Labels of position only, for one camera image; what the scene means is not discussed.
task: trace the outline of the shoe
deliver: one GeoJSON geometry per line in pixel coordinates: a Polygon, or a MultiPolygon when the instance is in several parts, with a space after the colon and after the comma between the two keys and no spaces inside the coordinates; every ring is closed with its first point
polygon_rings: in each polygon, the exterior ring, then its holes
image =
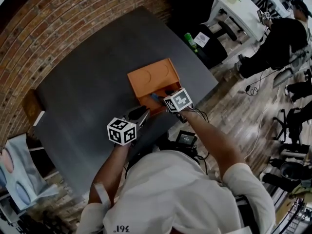
{"type": "Polygon", "coordinates": [[[239,72],[241,66],[242,66],[242,63],[241,63],[240,61],[238,61],[237,63],[235,63],[235,68],[236,68],[236,70],[238,71],[239,76],[240,76],[242,79],[245,79],[245,78],[241,75],[241,73],[239,72]]]}
{"type": "Polygon", "coordinates": [[[285,93],[286,96],[289,95],[289,91],[288,91],[288,88],[287,88],[287,87],[288,87],[288,86],[286,86],[286,87],[285,87],[285,90],[284,90],[284,93],[285,93]]]}
{"type": "Polygon", "coordinates": [[[265,175],[265,173],[260,173],[260,175],[259,175],[259,180],[260,180],[260,182],[261,182],[262,184],[264,184],[264,182],[263,182],[263,177],[264,177],[264,175],[265,175]]]}
{"type": "Polygon", "coordinates": [[[290,97],[292,104],[295,106],[296,105],[296,101],[292,99],[292,97],[290,97]]]}
{"type": "Polygon", "coordinates": [[[238,59],[239,59],[240,62],[243,62],[246,59],[246,57],[243,54],[240,54],[238,56],[238,59]]]}

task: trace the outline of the hand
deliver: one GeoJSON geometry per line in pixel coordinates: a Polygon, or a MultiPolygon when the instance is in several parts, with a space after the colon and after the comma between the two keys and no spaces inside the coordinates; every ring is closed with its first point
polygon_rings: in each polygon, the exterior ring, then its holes
{"type": "Polygon", "coordinates": [[[266,20],[263,20],[263,24],[266,25],[266,26],[268,26],[269,28],[271,28],[271,26],[272,26],[273,23],[272,23],[271,20],[266,19],[266,20]]]}

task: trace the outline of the white t-shirt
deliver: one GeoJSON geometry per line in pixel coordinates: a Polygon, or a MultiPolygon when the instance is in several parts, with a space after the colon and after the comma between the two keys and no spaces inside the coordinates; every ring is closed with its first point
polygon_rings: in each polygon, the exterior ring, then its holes
{"type": "Polygon", "coordinates": [[[102,204],[82,212],[77,234],[229,233],[243,228],[234,196],[247,197],[260,234],[275,224],[273,201],[248,165],[230,167],[223,184],[204,174],[191,158],[177,151],[159,151],[143,157],[128,172],[117,203],[108,212],[102,204]]]}

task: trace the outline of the green bottle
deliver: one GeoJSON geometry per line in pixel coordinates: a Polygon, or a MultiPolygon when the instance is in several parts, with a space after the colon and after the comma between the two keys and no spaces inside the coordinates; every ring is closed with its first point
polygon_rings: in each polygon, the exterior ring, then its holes
{"type": "Polygon", "coordinates": [[[191,48],[194,50],[195,53],[198,52],[197,50],[197,44],[194,42],[194,39],[192,38],[190,33],[186,33],[184,35],[185,39],[189,42],[191,48]]]}

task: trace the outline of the table surface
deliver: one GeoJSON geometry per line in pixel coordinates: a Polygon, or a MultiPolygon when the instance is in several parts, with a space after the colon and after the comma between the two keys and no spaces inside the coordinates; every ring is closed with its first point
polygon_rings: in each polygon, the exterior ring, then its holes
{"type": "MultiPolygon", "coordinates": [[[[217,81],[163,22],[140,7],[89,37],[52,70],[37,89],[45,114],[35,132],[48,156],[77,195],[113,149],[107,124],[139,104],[127,73],[170,58],[195,104],[217,81]]],[[[132,154],[152,144],[177,122],[162,113],[144,125],[132,154]]]]}
{"type": "Polygon", "coordinates": [[[260,23],[257,11],[259,8],[251,0],[241,0],[232,4],[228,0],[218,0],[225,11],[229,11],[234,14],[239,20],[242,27],[246,27],[250,34],[257,40],[260,41],[263,37],[266,26],[260,23]]]}

